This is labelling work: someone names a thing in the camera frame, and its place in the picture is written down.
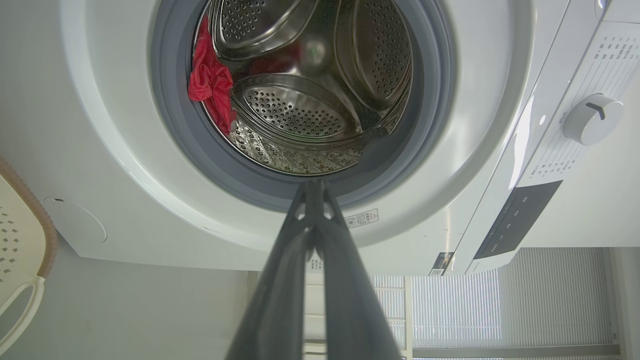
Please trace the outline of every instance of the stainless steel drum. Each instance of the stainless steel drum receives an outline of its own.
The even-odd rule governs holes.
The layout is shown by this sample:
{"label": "stainless steel drum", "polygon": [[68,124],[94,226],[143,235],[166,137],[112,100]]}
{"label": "stainless steel drum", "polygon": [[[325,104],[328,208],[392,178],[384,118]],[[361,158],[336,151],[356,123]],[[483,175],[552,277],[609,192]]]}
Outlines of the stainless steel drum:
{"label": "stainless steel drum", "polygon": [[413,56],[392,0],[212,0],[196,34],[205,15],[234,79],[238,115],[225,138],[252,161],[337,172],[402,118]]}

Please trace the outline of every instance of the white sticker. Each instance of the white sticker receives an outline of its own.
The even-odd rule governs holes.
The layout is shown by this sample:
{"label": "white sticker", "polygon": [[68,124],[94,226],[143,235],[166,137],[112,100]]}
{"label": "white sticker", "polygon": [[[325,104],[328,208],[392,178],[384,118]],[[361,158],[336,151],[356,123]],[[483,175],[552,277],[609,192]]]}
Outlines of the white sticker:
{"label": "white sticker", "polygon": [[311,259],[307,262],[307,272],[324,273],[323,261],[315,250],[314,250],[314,254],[311,255]]}
{"label": "white sticker", "polygon": [[362,225],[371,224],[378,221],[378,209],[369,210],[366,213],[361,213],[344,218],[348,228],[358,227]]}

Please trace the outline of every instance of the washing machine door opening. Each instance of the washing machine door opening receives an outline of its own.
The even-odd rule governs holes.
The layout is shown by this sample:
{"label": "washing machine door opening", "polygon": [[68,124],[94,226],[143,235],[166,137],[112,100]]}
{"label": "washing machine door opening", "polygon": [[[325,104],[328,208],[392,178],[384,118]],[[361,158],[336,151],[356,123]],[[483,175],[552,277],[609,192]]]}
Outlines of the washing machine door opening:
{"label": "washing machine door opening", "polygon": [[[234,80],[231,132],[187,94],[202,26]],[[329,181],[343,208],[380,196],[447,117],[454,56],[436,2],[164,0],[152,31],[174,140],[213,183],[264,208],[286,211],[308,177]]]}

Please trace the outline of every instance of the control panel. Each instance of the control panel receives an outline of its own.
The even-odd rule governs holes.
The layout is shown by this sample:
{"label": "control panel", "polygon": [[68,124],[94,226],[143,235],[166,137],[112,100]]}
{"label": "control panel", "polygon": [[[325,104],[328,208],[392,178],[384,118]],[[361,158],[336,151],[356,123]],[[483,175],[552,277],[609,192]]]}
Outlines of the control panel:
{"label": "control panel", "polygon": [[535,124],[546,131],[478,248],[472,271],[482,259],[514,254],[588,147],[614,131],[624,110],[617,99],[639,61],[640,24],[601,22],[555,115]]}
{"label": "control panel", "polygon": [[[564,179],[585,154],[588,145],[601,140],[615,128],[622,116],[622,103],[617,98],[635,74],[638,61],[640,24],[601,22],[518,186]],[[602,106],[610,107],[608,119],[611,122],[607,121],[606,111],[603,111],[605,119],[600,118]],[[577,141],[581,137],[572,134],[582,134],[592,118],[597,120],[591,123],[591,127],[597,127],[595,137],[589,138],[587,144]]]}

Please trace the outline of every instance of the basket handle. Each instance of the basket handle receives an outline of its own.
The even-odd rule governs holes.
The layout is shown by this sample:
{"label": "basket handle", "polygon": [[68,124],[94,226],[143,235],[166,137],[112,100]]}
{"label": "basket handle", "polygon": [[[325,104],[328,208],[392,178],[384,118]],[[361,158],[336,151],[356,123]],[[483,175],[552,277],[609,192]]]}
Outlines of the basket handle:
{"label": "basket handle", "polygon": [[9,305],[20,295],[26,288],[33,287],[33,291],[31,292],[31,298],[29,298],[29,303],[27,307],[24,309],[22,315],[18,321],[13,325],[11,330],[0,340],[0,356],[9,349],[13,343],[22,335],[24,330],[27,328],[33,317],[36,315],[36,311],[38,311],[38,307],[40,307],[40,303],[42,301],[42,295],[44,294],[44,278],[40,276],[36,276],[32,281],[25,282],[20,285],[15,292],[11,295],[11,297],[0,307],[0,315],[3,314]]}

